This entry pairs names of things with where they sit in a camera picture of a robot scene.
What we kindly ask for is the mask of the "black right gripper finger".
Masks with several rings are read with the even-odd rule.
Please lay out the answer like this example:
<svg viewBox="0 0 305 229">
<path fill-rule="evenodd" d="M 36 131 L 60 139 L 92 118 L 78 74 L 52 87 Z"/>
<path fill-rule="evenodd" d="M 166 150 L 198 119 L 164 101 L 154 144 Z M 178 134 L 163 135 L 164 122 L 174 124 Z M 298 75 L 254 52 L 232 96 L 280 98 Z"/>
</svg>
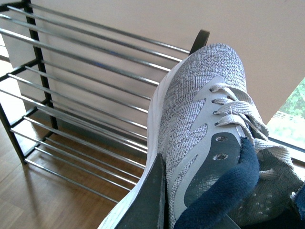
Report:
<svg viewBox="0 0 305 229">
<path fill-rule="evenodd" d="M 157 154 L 134 202 L 117 224 L 117 229 L 163 229 L 166 213 L 165 163 Z"/>
</svg>

